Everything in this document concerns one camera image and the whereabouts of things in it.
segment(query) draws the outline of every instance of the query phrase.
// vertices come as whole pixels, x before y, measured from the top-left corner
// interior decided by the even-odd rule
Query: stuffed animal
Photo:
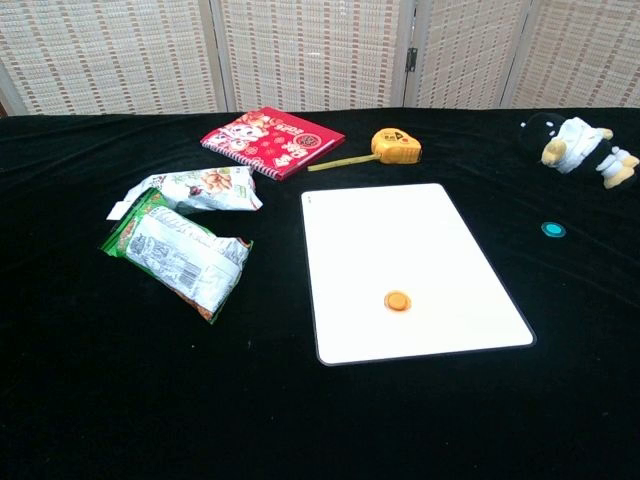
[[[636,176],[638,159],[611,145],[613,132],[593,128],[578,117],[567,120],[555,113],[536,113],[521,123],[519,143],[536,161],[560,173],[604,177],[604,188],[629,185]]]

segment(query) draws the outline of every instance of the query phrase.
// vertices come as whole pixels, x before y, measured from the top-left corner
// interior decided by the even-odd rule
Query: woven panel
[[[514,107],[640,107],[637,0],[542,2]]]
[[[223,0],[236,105],[390,105],[402,0]]]
[[[416,105],[496,107],[529,0],[434,0],[418,47]]]
[[[197,0],[11,1],[0,60],[28,113],[216,111]]]

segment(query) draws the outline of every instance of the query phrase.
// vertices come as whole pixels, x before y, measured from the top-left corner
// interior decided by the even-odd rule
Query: spiral binding
[[[209,150],[213,152],[221,153],[222,155],[225,155],[231,158],[232,160],[235,160],[236,162],[241,163],[242,165],[247,165],[253,168],[254,170],[257,170],[258,172],[262,173],[263,175],[266,175],[267,177],[276,179],[280,175],[280,172],[278,172],[278,170],[276,170],[275,168],[267,167],[265,164],[260,163],[256,160],[247,158],[244,155],[240,155],[240,153],[238,152],[229,152],[224,148],[219,148],[215,145],[211,145],[206,142],[203,143],[203,146],[207,147]]]

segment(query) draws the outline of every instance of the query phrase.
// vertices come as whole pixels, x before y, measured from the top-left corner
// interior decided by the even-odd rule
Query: tape measure
[[[310,172],[327,168],[343,167],[355,163],[380,160],[382,163],[418,163],[422,155],[422,146],[415,138],[397,128],[383,128],[371,139],[371,155],[343,158],[333,162],[320,163],[308,167]]]

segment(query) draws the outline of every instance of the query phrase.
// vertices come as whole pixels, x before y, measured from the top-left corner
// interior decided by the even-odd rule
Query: orange round magnet
[[[393,290],[384,297],[384,304],[387,308],[396,312],[404,312],[411,308],[411,299],[406,293]]]

